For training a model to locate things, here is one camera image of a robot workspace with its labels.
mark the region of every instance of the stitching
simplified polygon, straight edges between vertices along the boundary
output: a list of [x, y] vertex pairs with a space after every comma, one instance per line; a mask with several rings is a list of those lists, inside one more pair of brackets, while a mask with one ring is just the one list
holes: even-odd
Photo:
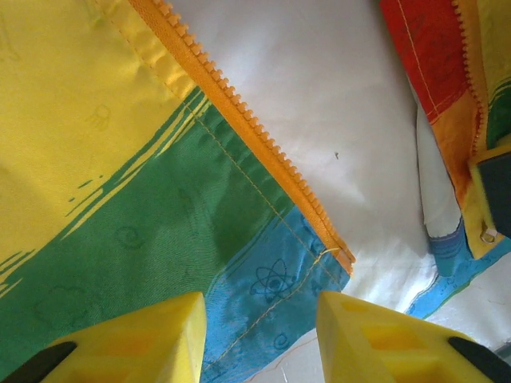
[[[447, 101], [451, 101], [451, 99], [453, 99], [454, 97], [456, 97], [458, 95], [457, 92], [452, 92], [449, 96], [447, 96], [446, 98], [444, 98], [442, 101], [440, 101], [438, 104], [436, 105], [433, 105], [435, 108], [438, 108], [439, 106], [445, 104]], [[426, 116], [430, 116], [431, 113], [433, 112], [436, 112], [436, 109], [434, 110], [430, 110]]]
[[248, 332], [250, 332], [250, 330], [252, 330], [256, 325], [257, 323], [260, 322], [261, 319], [263, 319], [264, 317], [266, 317], [266, 315], [273, 309], [275, 309], [276, 306], [278, 306], [281, 302], [283, 301], [286, 301], [288, 300], [291, 296], [293, 296], [295, 293], [297, 293], [298, 291], [300, 291], [300, 289], [302, 288], [302, 286], [305, 284], [305, 282], [307, 281], [307, 278], [309, 278], [309, 275], [311, 274], [312, 272], [312, 269], [314, 268], [314, 266], [316, 265], [316, 263], [318, 263], [321, 259], [323, 258], [322, 255], [320, 255], [318, 258], [316, 258], [314, 260], [314, 262], [312, 263], [312, 266], [309, 268], [309, 270], [307, 270], [307, 273], [305, 274], [305, 276], [303, 277], [303, 281], [298, 285], [298, 287], [296, 287], [296, 289], [290, 293], [286, 298], [282, 298], [280, 299], [279, 301], [275, 302], [273, 305], [271, 305], [270, 307], [267, 308], [266, 311], [264, 311], [264, 313], [261, 314], [260, 317], [257, 318], [257, 320], [255, 322], [252, 323], [252, 325], [250, 327], [248, 327], [248, 329], [245, 330], [244, 333], [242, 333], [219, 357], [218, 359], [216, 359], [213, 363], [209, 364], [205, 369], [203, 369], [203, 372], [207, 371], [208, 369], [210, 369], [210, 367], [212, 367], [213, 365], [215, 365], [216, 363], [218, 363], [221, 359], [223, 359], [227, 353], [229, 351], [231, 351], [232, 347], [235, 346], [236, 343], [238, 343], [240, 341], [241, 338], [245, 337], [245, 335], [248, 334]]
[[410, 33], [410, 28], [408, 27], [408, 21], [406, 20], [405, 11], [402, 8], [401, 0], [397, 0], [397, 2], [399, 5], [399, 9], [401, 10], [402, 19], [405, 22], [406, 33], [408, 34], [408, 38], [410, 39], [410, 44], [412, 45], [412, 51], [414, 52], [415, 61], [417, 62], [418, 72], [421, 74], [422, 82], [424, 83], [424, 86], [426, 87], [426, 91], [428, 92], [428, 97], [430, 98], [431, 104], [433, 105], [433, 109], [438, 115], [437, 106], [434, 104], [433, 98], [431, 97], [430, 89], [428, 88], [428, 84], [426, 83], [426, 79], [424, 78], [424, 73], [422, 73], [421, 64], [418, 60], [417, 51], [415, 50], [414, 39], [412, 38], [412, 35]]
[[[149, 64], [146, 60], [144, 60], [140, 53], [138, 52], [137, 48], [135, 48], [133, 46], [133, 43], [122, 33], [122, 31], [120, 30], [120, 28], [108, 17], [108, 15], [104, 12], [103, 8], [101, 7], [101, 5], [97, 2], [97, 0], [94, 0], [95, 3], [99, 6], [99, 8], [101, 9], [101, 12], [103, 13], [103, 15], [110, 21], [110, 23], [113, 25], [113, 27], [119, 32], [119, 34], [129, 43], [129, 46], [135, 51], [135, 53], [137, 54], [137, 56], [149, 67], [153, 70], [153, 73], [162, 81], [162, 84], [168, 88], [168, 90], [172, 93], [172, 95], [178, 100], [178, 101], [181, 101], [183, 102], [183, 100], [181, 100], [173, 91], [172, 89], [167, 85], [166, 81], [160, 77], [159, 73], [154, 69], [154, 67]], [[287, 227], [287, 229], [293, 234], [293, 236], [298, 239], [298, 241], [303, 245], [303, 247], [305, 248], [305, 250], [307, 251], [307, 253], [309, 253], [313, 259], [316, 259], [316, 256], [315, 254], [307, 247], [307, 245], [303, 242], [303, 240], [292, 230], [292, 228], [289, 226], [289, 224], [283, 219], [283, 217], [281, 216], [281, 214], [279, 214], [277, 212], [277, 210], [275, 209], [275, 207], [271, 204], [271, 202], [266, 198], [266, 196], [261, 192], [261, 190], [259, 190], [259, 188], [257, 187], [256, 184], [254, 184], [254, 182], [252, 181], [252, 179], [248, 176], [247, 173], [244, 172], [244, 170], [236, 163], [236, 161], [234, 160], [234, 158], [232, 158], [232, 156], [227, 152], [227, 150], [222, 146], [222, 144], [220, 143], [220, 141], [218, 141], [218, 139], [216, 138], [216, 136], [213, 134], [213, 132], [194, 114], [193, 110], [188, 106], [188, 105], [185, 105], [184, 106], [185, 109], [187, 109], [190, 114], [192, 115], [192, 118], [198, 122], [199, 124], [201, 124], [205, 129], [206, 131], [208, 132], [208, 134], [216, 141], [216, 143], [220, 146], [220, 148], [222, 149], [222, 151], [225, 153], [225, 155], [231, 160], [231, 162], [238, 168], [238, 170], [245, 176], [245, 178], [248, 180], [248, 182], [250, 182], [251, 186], [253, 186], [253, 188], [255, 190], [257, 190], [257, 192], [259, 193], [259, 195], [261, 195], [261, 197], [263, 197], [264, 201], [267, 203], [267, 205], [273, 210], [273, 212], [275, 213], [275, 215], [277, 215], [277, 217], [279, 217], [280, 221]], [[322, 268], [327, 272], [327, 274], [330, 276], [330, 278], [332, 279], [332, 281], [334, 281], [335, 283], [338, 284], [339, 288], [340, 288], [340, 285], [339, 283], [336, 281], [336, 279], [330, 274], [330, 272], [325, 268], [323, 267], [322, 265]]]
[[[175, 98], [177, 98], [177, 100], [181, 101], [181, 99], [172, 91], [172, 89], [166, 84], [166, 82], [164, 81], [164, 79], [162, 79], [160, 77], [160, 75], [158, 74], [158, 72], [156, 70], [154, 70], [154, 68], [147, 62], [145, 61], [141, 55], [139, 54], [139, 52], [137, 51], [137, 49], [133, 46], [132, 42], [122, 33], [122, 31], [120, 30], [120, 28], [108, 17], [108, 15], [104, 12], [103, 8], [101, 7], [101, 5], [97, 2], [97, 0], [94, 0], [95, 3], [99, 6], [101, 12], [103, 13], [103, 15], [110, 21], [110, 23], [114, 26], [114, 28], [119, 32], [119, 34], [129, 43], [130, 47], [137, 53], [137, 56], [149, 67], [153, 70], [154, 74], [160, 78], [160, 80], [162, 80], [162, 83], [163, 85], [165, 85], [169, 91], [174, 95]], [[270, 201], [266, 198], [266, 196], [261, 192], [261, 190], [259, 190], [259, 188], [253, 183], [253, 181], [250, 179], [250, 177], [248, 177], [248, 175], [243, 171], [243, 169], [234, 161], [234, 159], [229, 155], [229, 153], [227, 152], [227, 150], [222, 146], [222, 144], [218, 141], [218, 139], [215, 137], [215, 135], [211, 132], [211, 130], [200, 120], [197, 118], [197, 116], [193, 113], [193, 111], [190, 109], [189, 106], [185, 106], [186, 109], [188, 109], [188, 111], [191, 113], [193, 119], [198, 122], [199, 124], [201, 124], [205, 129], [206, 131], [208, 132], [208, 134], [216, 141], [216, 143], [220, 146], [220, 148], [222, 149], [222, 151], [225, 153], [225, 155], [231, 160], [231, 162], [240, 170], [240, 172], [247, 178], [247, 180], [250, 182], [250, 184], [257, 190], [257, 192], [263, 197], [263, 199], [266, 201], [266, 203], [268, 204], [268, 206], [274, 211], [274, 213], [279, 217], [279, 219], [281, 220], [281, 222], [287, 227], [287, 229], [295, 236], [295, 238], [303, 245], [303, 248], [305, 249], [305, 251], [310, 254], [312, 256], [312, 258], [314, 259], [314, 262], [312, 263], [312, 266], [307, 270], [307, 273], [305, 274], [305, 276], [303, 277], [303, 280], [302, 282], [298, 285], [298, 287], [292, 292], [290, 293], [286, 298], [282, 298], [280, 299], [279, 301], [275, 302], [273, 305], [271, 305], [270, 307], [267, 308], [267, 310], [262, 313], [259, 318], [257, 318], [253, 323], [252, 325], [244, 332], [242, 333], [223, 353], [222, 355], [220, 355], [220, 357], [218, 359], [216, 359], [213, 363], [211, 363], [208, 367], [206, 367], [204, 369], [204, 371], [206, 371], [207, 369], [209, 369], [211, 366], [215, 365], [218, 361], [220, 361], [222, 358], [224, 358], [227, 353], [232, 349], [232, 347], [234, 347], [234, 345], [240, 341], [241, 338], [243, 338], [245, 335], [248, 334], [248, 332], [253, 329], [260, 321], [261, 319], [263, 319], [271, 310], [273, 310], [277, 305], [279, 305], [281, 302], [285, 301], [285, 300], [288, 300], [291, 296], [293, 296], [296, 292], [300, 291], [300, 289], [302, 288], [302, 286], [304, 285], [304, 283], [307, 281], [307, 278], [309, 277], [309, 275], [311, 274], [312, 272], [312, 269], [314, 268], [314, 266], [323, 258], [323, 256], [327, 253], [327, 251], [324, 251], [321, 255], [319, 255], [318, 257], [315, 257], [315, 255], [312, 253], [312, 251], [307, 247], [307, 245], [303, 242], [303, 240], [291, 229], [291, 227], [287, 224], [287, 222], [282, 218], [282, 216], [277, 212], [277, 210], [273, 207], [273, 205], [271, 205]], [[339, 282], [330, 274], [330, 272], [327, 270], [327, 268], [325, 268], [325, 266], [323, 264], [319, 264], [321, 266], [321, 268], [323, 268], [323, 270], [326, 272], [326, 274], [330, 277], [331, 281], [334, 282], [335, 284], [337, 284], [337, 286], [339, 287], [339, 289], [341, 289], [341, 286], [339, 284]]]
[[[277, 210], [275, 209], [275, 207], [271, 204], [271, 202], [266, 198], [266, 196], [261, 192], [261, 190], [257, 187], [256, 184], [254, 184], [254, 182], [252, 181], [252, 179], [248, 176], [248, 174], [246, 172], [244, 172], [244, 170], [236, 163], [236, 161], [234, 160], [234, 158], [231, 157], [231, 155], [227, 152], [227, 150], [224, 148], [224, 146], [222, 146], [222, 143], [220, 143], [220, 141], [218, 141], [218, 139], [216, 138], [216, 136], [213, 134], [213, 132], [201, 121], [199, 120], [195, 114], [193, 114], [193, 111], [188, 107], [188, 106], [185, 106], [185, 108], [187, 108], [190, 113], [192, 114], [194, 120], [196, 122], [198, 122], [199, 124], [201, 124], [205, 129], [206, 131], [208, 132], [208, 134], [213, 138], [213, 140], [216, 141], [216, 143], [218, 144], [218, 146], [222, 149], [222, 151], [225, 153], [225, 155], [227, 157], [229, 157], [229, 159], [231, 160], [231, 162], [238, 168], [238, 170], [245, 176], [245, 178], [248, 180], [248, 182], [250, 183], [251, 186], [253, 186], [253, 188], [255, 190], [257, 190], [257, 192], [259, 193], [259, 195], [261, 197], [263, 197], [264, 199], [264, 202], [266, 202], [266, 204], [273, 210], [273, 212], [275, 213], [275, 215], [277, 215], [277, 217], [279, 217], [280, 221], [287, 227], [287, 229], [293, 234], [293, 236], [298, 239], [298, 241], [303, 245], [303, 248], [307, 251], [307, 253], [309, 253], [313, 259], [316, 259], [316, 256], [315, 254], [307, 247], [307, 245], [305, 244], [305, 242], [293, 231], [293, 229], [289, 226], [289, 224], [285, 221], [285, 219], [281, 216], [281, 214], [279, 214], [277, 212]], [[330, 278], [335, 281], [337, 283], [337, 281], [334, 279], [334, 277], [330, 274], [330, 272], [323, 267], [323, 269], [327, 272], [327, 274], [330, 276]]]

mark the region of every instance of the zipper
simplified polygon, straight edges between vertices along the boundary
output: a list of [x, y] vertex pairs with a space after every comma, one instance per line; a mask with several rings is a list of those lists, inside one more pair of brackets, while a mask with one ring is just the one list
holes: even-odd
[[327, 248], [322, 254], [332, 253], [351, 274], [355, 257], [334, 229], [323, 205], [234, 87], [229, 86], [222, 71], [216, 69], [215, 62], [208, 60], [202, 45], [188, 33], [188, 26], [180, 22], [180, 15], [161, 0], [129, 2], [307, 218]]
[[481, 150], [486, 150], [488, 97], [484, 68], [482, 67], [481, 42], [474, 41], [474, 39], [479, 39], [481, 36], [478, 24], [479, 21], [467, 21], [465, 15], [477, 15], [477, 3], [475, 0], [453, 0], [452, 4], [454, 12], [458, 16], [461, 43], [463, 45], [463, 66], [465, 68], [465, 75], [469, 84], [470, 94], [477, 106], [476, 128], [473, 133], [470, 153], [471, 156], [476, 156]]

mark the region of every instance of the red fabric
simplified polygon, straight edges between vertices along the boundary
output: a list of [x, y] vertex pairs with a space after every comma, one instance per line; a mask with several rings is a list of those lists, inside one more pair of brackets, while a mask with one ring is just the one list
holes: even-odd
[[450, 0], [382, 0], [380, 6], [412, 86], [434, 121], [468, 89], [454, 6]]

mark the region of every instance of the green stripe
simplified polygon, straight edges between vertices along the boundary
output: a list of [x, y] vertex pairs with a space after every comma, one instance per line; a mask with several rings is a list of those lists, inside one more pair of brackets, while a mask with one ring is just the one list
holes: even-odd
[[22, 281], [0, 299], [0, 378], [64, 334], [177, 294], [206, 292], [275, 211], [292, 209], [282, 188], [209, 106], [175, 144], [145, 161], [117, 194], [69, 231], [204, 97], [196, 89], [102, 185], [100, 197], [9, 276], [9, 285]]
[[511, 80], [500, 85], [489, 105], [488, 132], [486, 134], [488, 149], [495, 148], [497, 142], [511, 133]]

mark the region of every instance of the blue stripe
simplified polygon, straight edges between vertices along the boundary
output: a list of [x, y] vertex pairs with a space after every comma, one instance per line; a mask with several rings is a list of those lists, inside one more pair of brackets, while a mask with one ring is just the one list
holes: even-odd
[[468, 249], [463, 219], [460, 219], [458, 227], [452, 234], [439, 238], [429, 237], [429, 240], [430, 251], [437, 263], [438, 273], [442, 277], [454, 275]]
[[318, 293], [349, 280], [324, 249], [294, 207], [231, 259], [206, 296], [201, 382], [244, 381], [315, 327]]
[[483, 258], [476, 260], [472, 258], [472, 254], [466, 242], [464, 242], [464, 244], [465, 245], [456, 256], [458, 259], [458, 266], [454, 274], [449, 277], [442, 277], [439, 275], [428, 290], [416, 297], [406, 312], [407, 314], [417, 318], [430, 316], [440, 308], [447, 299], [467, 287], [470, 281], [478, 274], [492, 266], [496, 261], [502, 258], [502, 256], [511, 252], [511, 239], [505, 238]]

